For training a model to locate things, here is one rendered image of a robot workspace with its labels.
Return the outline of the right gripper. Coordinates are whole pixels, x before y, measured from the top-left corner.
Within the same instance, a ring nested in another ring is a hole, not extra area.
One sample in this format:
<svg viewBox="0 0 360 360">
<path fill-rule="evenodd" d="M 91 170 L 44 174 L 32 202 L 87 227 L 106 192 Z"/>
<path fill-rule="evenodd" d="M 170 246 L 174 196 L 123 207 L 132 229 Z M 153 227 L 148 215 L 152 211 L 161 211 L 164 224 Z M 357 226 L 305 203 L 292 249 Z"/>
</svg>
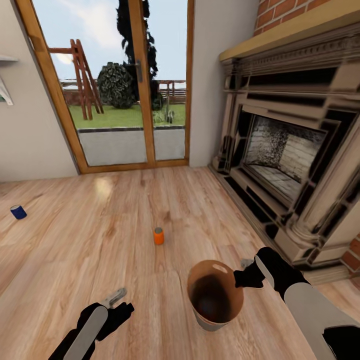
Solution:
<svg viewBox="0 0 360 360">
<path fill-rule="evenodd" d="M 245 270 L 235 270 L 233 272 L 236 287 L 263 288 L 263 280 L 256 279 L 248 266 Z"/>
</svg>

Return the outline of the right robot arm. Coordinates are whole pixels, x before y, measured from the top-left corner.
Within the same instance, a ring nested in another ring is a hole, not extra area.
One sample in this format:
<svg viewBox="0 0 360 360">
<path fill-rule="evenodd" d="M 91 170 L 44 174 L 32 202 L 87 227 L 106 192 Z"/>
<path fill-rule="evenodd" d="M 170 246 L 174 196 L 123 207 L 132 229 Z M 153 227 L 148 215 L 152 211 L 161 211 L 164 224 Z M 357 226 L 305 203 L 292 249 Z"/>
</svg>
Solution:
<svg viewBox="0 0 360 360">
<path fill-rule="evenodd" d="M 360 360 L 360 323 L 326 299 L 280 254 L 266 246 L 255 259 L 242 258 L 236 287 L 263 288 L 266 278 L 309 343 L 317 360 Z"/>
</svg>

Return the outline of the can of soda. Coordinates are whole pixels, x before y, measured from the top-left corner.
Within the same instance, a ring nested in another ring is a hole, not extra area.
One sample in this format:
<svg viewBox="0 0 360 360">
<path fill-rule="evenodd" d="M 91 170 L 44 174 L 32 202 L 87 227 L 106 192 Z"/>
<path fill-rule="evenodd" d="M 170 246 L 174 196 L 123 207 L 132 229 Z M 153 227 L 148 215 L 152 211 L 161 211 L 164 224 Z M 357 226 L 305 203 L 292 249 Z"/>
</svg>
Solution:
<svg viewBox="0 0 360 360">
<path fill-rule="evenodd" d="M 14 217 L 17 219 L 17 220 L 22 220 L 24 219 L 27 214 L 26 212 L 24 211 L 24 209 L 20 206 L 20 205 L 13 205 L 11 208 L 10 208 L 10 211 L 12 212 L 12 214 L 14 215 Z"/>
<path fill-rule="evenodd" d="M 154 241 L 157 245 L 162 245 L 165 241 L 164 230 L 161 227 L 157 227 L 154 234 Z"/>
<path fill-rule="evenodd" d="M 213 323 L 216 314 L 214 304 L 210 300 L 203 299 L 200 302 L 199 307 L 199 315 L 201 315 L 202 318 L 205 318 L 206 320 Z"/>
</svg>

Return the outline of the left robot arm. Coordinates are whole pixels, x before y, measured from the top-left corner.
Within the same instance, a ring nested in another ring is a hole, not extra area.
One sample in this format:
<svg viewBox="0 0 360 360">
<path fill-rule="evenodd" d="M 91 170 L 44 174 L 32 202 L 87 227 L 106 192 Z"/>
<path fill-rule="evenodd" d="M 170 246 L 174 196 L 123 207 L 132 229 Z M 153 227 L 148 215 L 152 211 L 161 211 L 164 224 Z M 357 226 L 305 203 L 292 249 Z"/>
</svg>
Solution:
<svg viewBox="0 0 360 360">
<path fill-rule="evenodd" d="M 126 287 L 119 287 L 99 303 L 87 306 L 81 313 L 77 328 L 72 329 L 48 360 L 90 360 L 96 344 L 115 332 L 131 317 L 135 310 L 132 303 L 113 305 L 126 296 Z"/>
</svg>

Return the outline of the trash can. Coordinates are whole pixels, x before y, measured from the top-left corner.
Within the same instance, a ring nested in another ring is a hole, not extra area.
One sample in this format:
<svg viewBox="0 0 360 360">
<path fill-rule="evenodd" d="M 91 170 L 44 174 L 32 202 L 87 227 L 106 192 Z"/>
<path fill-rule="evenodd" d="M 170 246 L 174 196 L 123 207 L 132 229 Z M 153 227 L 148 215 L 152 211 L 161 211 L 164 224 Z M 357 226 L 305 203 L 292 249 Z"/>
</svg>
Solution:
<svg viewBox="0 0 360 360">
<path fill-rule="evenodd" d="M 213 265 L 222 266 L 227 273 Z M 236 287 L 233 272 L 227 264 L 209 259 L 197 263 L 188 274 L 186 288 L 195 318 L 209 332 L 215 332 L 234 321 L 243 309 L 244 287 Z M 199 304 L 203 299 L 214 304 L 216 314 L 213 323 L 199 315 Z"/>
</svg>

